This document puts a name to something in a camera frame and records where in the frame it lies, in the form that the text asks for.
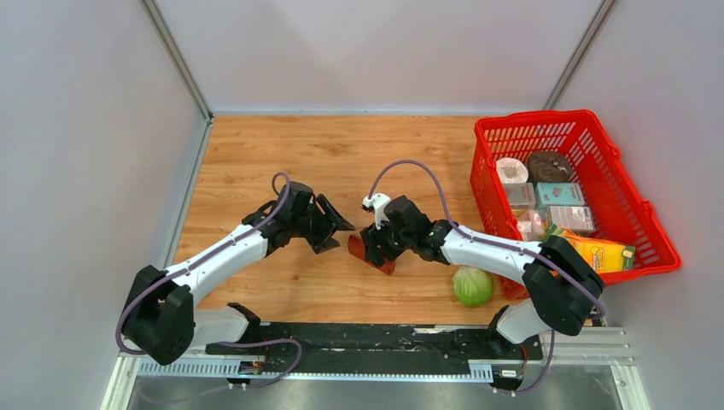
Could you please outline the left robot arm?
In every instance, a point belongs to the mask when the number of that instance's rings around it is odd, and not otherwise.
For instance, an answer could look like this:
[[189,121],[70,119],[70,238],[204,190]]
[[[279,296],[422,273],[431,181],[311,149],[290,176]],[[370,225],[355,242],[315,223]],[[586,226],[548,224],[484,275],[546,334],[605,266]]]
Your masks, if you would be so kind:
[[203,309],[199,302],[225,280],[294,238],[315,254],[339,247],[339,231],[354,226],[322,194],[290,181],[277,198],[247,215],[233,231],[201,253],[166,268],[141,269],[116,328],[116,342],[129,354],[146,354],[168,365],[191,348],[229,343],[240,354],[259,346],[255,316],[238,303]]

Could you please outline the red paper box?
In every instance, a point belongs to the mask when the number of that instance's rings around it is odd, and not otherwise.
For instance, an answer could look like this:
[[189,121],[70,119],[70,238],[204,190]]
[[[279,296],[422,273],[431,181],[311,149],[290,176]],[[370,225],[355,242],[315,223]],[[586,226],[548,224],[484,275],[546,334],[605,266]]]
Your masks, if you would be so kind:
[[378,271],[391,276],[396,267],[395,261],[389,259],[379,246],[366,245],[360,235],[350,235],[347,240],[348,253]]

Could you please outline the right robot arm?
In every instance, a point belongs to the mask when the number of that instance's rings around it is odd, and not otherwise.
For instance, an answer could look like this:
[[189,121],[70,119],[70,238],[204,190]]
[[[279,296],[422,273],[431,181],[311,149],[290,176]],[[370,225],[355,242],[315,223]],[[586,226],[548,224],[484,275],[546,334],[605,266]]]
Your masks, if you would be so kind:
[[374,221],[359,233],[364,245],[359,258],[379,270],[391,270],[411,251],[424,261],[479,268],[524,286],[528,300],[502,308],[490,324],[487,346],[500,358],[545,331],[576,336],[601,308],[603,279],[563,237],[516,241],[432,221],[406,196],[374,194],[364,198],[362,208]]

